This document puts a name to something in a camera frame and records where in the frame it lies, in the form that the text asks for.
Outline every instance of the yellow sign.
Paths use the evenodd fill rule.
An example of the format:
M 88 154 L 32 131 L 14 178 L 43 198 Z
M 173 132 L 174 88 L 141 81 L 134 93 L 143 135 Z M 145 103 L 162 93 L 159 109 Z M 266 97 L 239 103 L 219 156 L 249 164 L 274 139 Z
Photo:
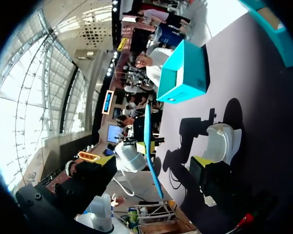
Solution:
M 121 43 L 119 44 L 119 46 L 117 47 L 117 51 L 122 51 L 126 45 L 126 42 L 128 41 L 128 38 L 123 38 L 121 40 Z

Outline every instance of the blue tube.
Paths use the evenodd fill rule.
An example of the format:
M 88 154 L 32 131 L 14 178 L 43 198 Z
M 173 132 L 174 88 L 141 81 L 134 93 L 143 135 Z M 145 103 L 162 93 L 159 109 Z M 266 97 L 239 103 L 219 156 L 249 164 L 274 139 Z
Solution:
M 157 193 L 160 196 L 160 198 L 164 198 L 164 194 L 162 191 L 162 187 L 160 184 L 160 181 L 158 180 L 158 177 L 156 176 L 152 161 L 151 161 L 151 107 L 150 105 L 146 105 L 146 112 L 145 112 L 145 129 L 144 129 L 144 141 L 146 145 L 146 160 L 148 163 L 148 167 L 150 168 L 151 175 L 155 184 L 155 187 L 157 189 Z

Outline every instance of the white plastic part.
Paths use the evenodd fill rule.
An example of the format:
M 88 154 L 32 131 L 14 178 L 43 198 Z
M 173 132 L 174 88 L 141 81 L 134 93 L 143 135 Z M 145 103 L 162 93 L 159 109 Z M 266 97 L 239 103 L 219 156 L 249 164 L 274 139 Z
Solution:
M 95 229 L 92 222 L 94 216 L 95 215 L 93 213 L 82 214 L 76 218 L 76 221 L 89 228 Z M 116 218 L 112 217 L 111 222 L 114 229 L 112 232 L 109 232 L 109 234 L 129 234 L 129 229 L 121 224 Z
M 216 123 L 207 128 L 208 145 L 203 158 L 214 162 L 224 161 L 230 165 L 241 143 L 242 130 L 233 130 L 229 125 Z
M 92 216 L 93 228 L 102 232 L 109 232 L 113 229 L 111 219 L 111 198 L 108 194 L 103 193 L 102 196 L 95 196 L 91 201 L 90 212 Z
M 132 173 L 139 172 L 146 167 L 147 161 L 142 156 L 142 153 L 137 152 L 133 145 L 124 145 L 123 141 L 115 147 L 115 152 L 119 156 L 116 158 L 117 170 L 123 173 L 123 176 L 126 178 L 132 193 L 129 193 L 116 178 L 113 179 L 128 196 L 134 196 L 134 190 L 124 171 Z

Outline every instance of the white shirt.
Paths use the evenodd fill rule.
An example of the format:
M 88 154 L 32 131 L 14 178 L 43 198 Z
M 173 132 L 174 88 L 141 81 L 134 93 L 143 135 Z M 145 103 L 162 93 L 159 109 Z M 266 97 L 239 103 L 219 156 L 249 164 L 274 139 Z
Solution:
M 131 86 L 131 85 L 125 86 L 124 90 L 127 93 L 132 93 L 132 94 L 135 94 L 135 93 L 143 93 L 143 90 L 142 89 L 140 89 L 137 86 Z
M 153 63 L 152 66 L 146 66 L 146 75 L 157 87 L 160 85 L 162 66 L 169 56 L 171 56 L 172 52 L 171 49 L 156 48 L 149 55 Z

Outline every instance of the purple floor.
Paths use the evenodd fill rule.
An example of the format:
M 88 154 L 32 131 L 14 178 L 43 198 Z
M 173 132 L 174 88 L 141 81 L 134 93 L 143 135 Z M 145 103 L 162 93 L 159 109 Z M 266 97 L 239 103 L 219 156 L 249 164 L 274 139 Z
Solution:
M 157 150 L 159 179 L 202 233 L 225 233 L 234 224 L 217 206 L 203 204 L 183 164 L 189 166 L 190 156 L 203 155 L 206 128 L 214 122 L 243 128 L 240 151 L 231 165 L 254 193 L 267 189 L 278 197 L 266 230 L 279 232 L 293 222 L 293 68 L 284 67 L 273 43 L 248 14 L 211 39 L 206 49 L 208 92 L 165 104 L 165 143 Z

